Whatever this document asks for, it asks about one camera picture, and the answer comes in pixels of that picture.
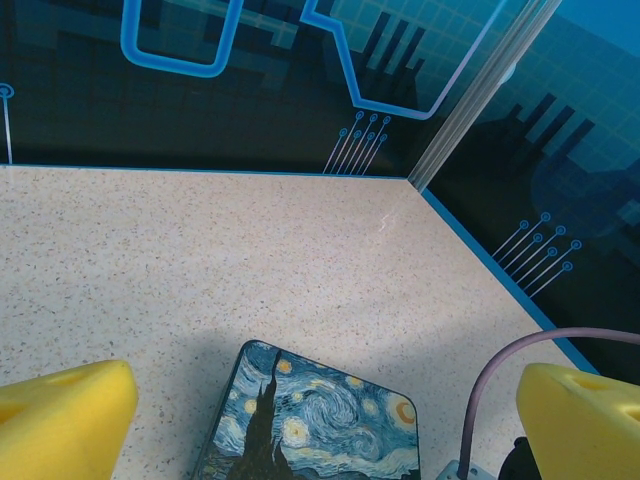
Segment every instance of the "speckled floor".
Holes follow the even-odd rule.
[[[0,383],[132,365],[120,480],[188,478],[253,338],[412,398],[434,479],[482,365],[538,330],[404,180],[4,168],[0,245]],[[473,460],[494,473],[532,361],[568,364],[539,344],[490,382]]]

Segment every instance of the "starry night painting print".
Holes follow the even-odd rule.
[[[277,347],[243,347],[197,480],[419,480],[404,396]]]

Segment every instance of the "glass panel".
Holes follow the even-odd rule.
[[[565,0],[429,185],[557,326],[640,332],[638,18]],[[639,348],[575,344],[640,383]]]
[[[404,175],[524,3],[3,2],[0,158]]]

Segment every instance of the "sponge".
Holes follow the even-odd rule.
[[[124,361],[1,387],[0,477],[111,478],[137,402]]]
[[[626,480],[640,472],[640,387],[528,365],[518,413],[544,480]]]

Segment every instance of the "purple cable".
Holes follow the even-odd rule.
[[[614,340],[617,342],[633,343],[640,345],[640,335],[636,333],[619,332],[617,330],[609,330],[606,328],[586,328],[586,327],[573,327],[573,328],[558,328],[556,330],[550,330],[545,332],[532,333],[526,337],[519,338],[513,343],[510,343],[502,350],[500,350],[494,357],[489,360],[489,363],[485,365],[476,379],[476,383],[473,385],[471,395],[469,396],[469,403],[467,404],[467,412],[464,417],[464,424],[462,427],[462,443],[460,444],[460,464],[458,466],[458,478],[460,480],[467,480],[469,477],[469,467],[471,464],[471,439],[473,437],[473,424],[476,420],[476,413],[478,411],[478,403],[480,403],[480,395],[484,387],[487,385],[489,378],[493,375],[493,372],[504,362],[508,357],[516,353],[518,350],[533,345],[534,343],[542,342],[544,340],[553,340],[556,338],[599,338],[602,340]]]

